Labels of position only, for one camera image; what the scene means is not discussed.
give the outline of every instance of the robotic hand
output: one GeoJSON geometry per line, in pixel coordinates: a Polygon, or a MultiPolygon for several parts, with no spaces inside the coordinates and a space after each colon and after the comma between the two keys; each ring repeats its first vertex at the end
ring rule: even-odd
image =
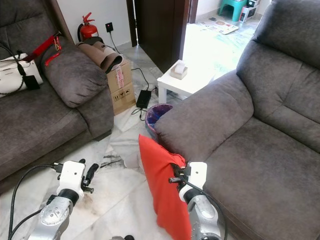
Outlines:
{"type": "Polygon", "coordinates": [[[207,179],[207,164],[190,162],[182,168],[176,164],[171,165],[175,177],[169,178],[169,183],[179,183],[177,189],[180,199],[187,203],[192,240],[222,240],[217,210],[203,192],[186,184],[188,182],[202,190],[207,179]]]}
{"type": "Polygon", "coordinates": [[[99,165],[93,164],[85,177],[85,162],[82,159],[80,162],[67,161],[64,164],[54,164],[54,169],[60,173],[57,178],[59,180],[57,195],[51,195],[47,205],[41,210],[37,226],[29,240],[60,240],[61,234],[69,225],[69,217],[77,201],[83,199],[84,192],[91,194],[94,192],[94,189],[88,186],[99,165]]]}

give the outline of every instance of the white side table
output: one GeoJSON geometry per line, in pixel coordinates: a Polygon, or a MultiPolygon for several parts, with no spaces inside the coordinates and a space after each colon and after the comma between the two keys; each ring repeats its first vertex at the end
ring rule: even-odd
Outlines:
{"type": "Polygon", "coordinates": [[[188,72],[182,80],[170,76],[171,69],[179,62],[182,61],[178,60],[162,77],[157,79],[159,104],[167,103],[167,90],[185,97],[190,97],[205,87],[215,76],[213,69],[201,69],[200,67],[192,67],[189,65],[187,65],[188,72]]]}

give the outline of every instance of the white wall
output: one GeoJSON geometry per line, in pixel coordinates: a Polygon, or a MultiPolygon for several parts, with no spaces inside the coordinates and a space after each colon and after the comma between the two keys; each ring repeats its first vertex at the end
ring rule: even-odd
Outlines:
{"type": "Polygon", "coordinates": [[[198,0],[196,19],[206,17],[206,14],[220,8],[222,0],[198,0]]]}
{"type": "Polygon", "coordinates": [[[92,12],[90,19],[98,29],[99,36],[107,45],[112,45],[105,24],[112,22],[112,38],[119,46],[131,41],[126,0],[57,0],[73,41],[78,42],[77,30],[82,16],[92,12]]]}
{"type": "Polygon", "coordinates": [[[271,0],[260,0],[260,5],[258,6],[257,13],[258,14],[265,14],[265,11],[269,4],[271,3],[271,0]]]}

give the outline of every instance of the red fire extinguisher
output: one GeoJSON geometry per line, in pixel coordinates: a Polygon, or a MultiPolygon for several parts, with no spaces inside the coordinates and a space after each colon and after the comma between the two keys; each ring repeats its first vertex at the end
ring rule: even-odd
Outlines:
{"type": "Polygon", "coordinates": [[[99,36],[97,27],[95,25],[90,24],[90,22],[94,21],[94,19],[88,19],[90,15],[91,12],[89,12],[86,16],[82,16],[83,23],[81,23],[78,27],[79,42],[92,37],[99,36]]]}

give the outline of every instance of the red pillow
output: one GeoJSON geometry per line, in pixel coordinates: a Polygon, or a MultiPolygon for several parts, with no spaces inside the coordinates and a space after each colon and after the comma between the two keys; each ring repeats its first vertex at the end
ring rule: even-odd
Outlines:
{"type": "Polygon", "coordinates": [[[170,163],[186,165],[185,159],[168,152],[154,140],[139,136],[141,160],[146,179],[153,196],[153,207],[157,214],[157,224],[165,228],[174,240],[190,240],[191,224],[187,204],[180,200],[177,183],[169,183],[174,177],[170,163]]]}

